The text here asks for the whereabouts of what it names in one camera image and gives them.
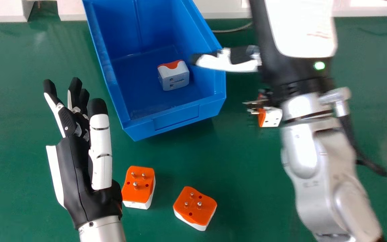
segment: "blue box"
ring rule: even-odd
[[[186,87],[164,91],[157,66],[221,49],[192,0],[83,0],[106,86],[123,130],[138,141],[216,116],[225,73],[189,66]]]

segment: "green indicator light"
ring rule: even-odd
[[[314,64],[314,68],[318,71],[321,71],[325,69],[325,63],[323,63],[322,61],[318,61]]]

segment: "green tabletop surface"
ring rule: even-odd
[[[209,21],[213,29],[248,20]],[[360,147],[387,168],[387,17],[338,18],[332,76],[352,91]],[[252,29],[217,34],[222,46],[255,42]],[[79,240],[57,202],[46,145],[60,140],[43,97],[43,80],[60,97],[72,77],[109,106],[113,176],[123,183],[131,165],[152,167],[156,189],[149,210],[123,208],[128,242],[313,242],[295,210],[292,182],[281,165],[279,130],[260,129],[241,102],[256,98],[257,74],[227,74],[218,116],[133,142],[122,130],[107,92],[86,22],[61,22],[55,5],[34,8],[28,23],[0,23],[0,241]],[[358,167],[387,239],[387,178]],[[218,203],[205,232],[174,216],[184,186]]]

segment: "white adapter in bin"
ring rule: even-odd
[[[189,84],[189,69],[182,60],[158,66],[159,82],[164,91],[171,91]]]

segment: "robotic arm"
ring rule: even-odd
[[[46,147],[58,202],[68,210],[81,242],[125,242],[105,102],[91,100],[88,111],[89,93],[78,78],[71,81],[68,107],[50,80],[44,81],[44,97],[62,135],[59,144]]]
[[[282,164],[295,187],[298,215],[317,241],[384,241],[356,164],[382,176],[387,172],[358,149],[350,91],[334,89],[329,78],[337,50],[332,5],[333,0],[250,0],[258,46],[195,54],[191,63],[261,72],[273,92],[261,91],[257,101],[246,103],[248,111],[262,120],[275,108],[282,111],[272,122],[284,121]]]

